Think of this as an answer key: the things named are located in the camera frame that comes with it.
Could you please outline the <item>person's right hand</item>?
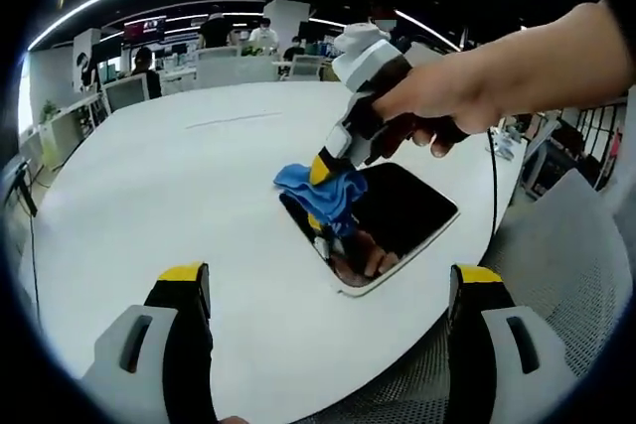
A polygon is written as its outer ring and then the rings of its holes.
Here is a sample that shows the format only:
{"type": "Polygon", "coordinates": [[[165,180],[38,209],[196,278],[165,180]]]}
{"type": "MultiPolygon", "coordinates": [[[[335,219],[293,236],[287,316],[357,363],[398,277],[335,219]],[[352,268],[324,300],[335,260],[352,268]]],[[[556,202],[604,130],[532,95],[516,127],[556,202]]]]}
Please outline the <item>person's right hand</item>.
{"type": "Polygon", "coordinates": [[[430,125],[448,116],[467,135],[479,134],[503,116],[473,73],[428,65],[414,68],[397,86],[374,102],[387,129],[374,141],[372,158],[391,157],[405,140],[430,148],[433,156],[448,154],[455,143],[430,125]]]}

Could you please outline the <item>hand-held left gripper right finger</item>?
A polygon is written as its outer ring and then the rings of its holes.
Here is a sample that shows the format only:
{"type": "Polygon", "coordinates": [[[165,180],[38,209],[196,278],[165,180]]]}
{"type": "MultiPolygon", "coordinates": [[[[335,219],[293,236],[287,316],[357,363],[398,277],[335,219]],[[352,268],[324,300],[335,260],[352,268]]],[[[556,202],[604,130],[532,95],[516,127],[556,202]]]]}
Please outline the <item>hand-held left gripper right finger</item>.
{"type": "Polygon", "coordinates": [[[448,324],[448,423],[539,423],[570,391],[563,341],[492,270],[451,267],[448,324]]]}

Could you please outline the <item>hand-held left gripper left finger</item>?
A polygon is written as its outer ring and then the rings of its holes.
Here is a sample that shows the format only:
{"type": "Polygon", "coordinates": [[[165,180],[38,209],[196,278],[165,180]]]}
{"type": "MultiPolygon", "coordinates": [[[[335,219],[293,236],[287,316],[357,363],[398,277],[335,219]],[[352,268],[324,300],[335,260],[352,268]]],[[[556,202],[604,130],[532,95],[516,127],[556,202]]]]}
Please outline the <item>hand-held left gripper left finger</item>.
{"type": "Polygon", "coordinates": [[[96,340],[83,389],[118,423],[218,422],[210,318],[208,264],[166,270],[96,340]]]}

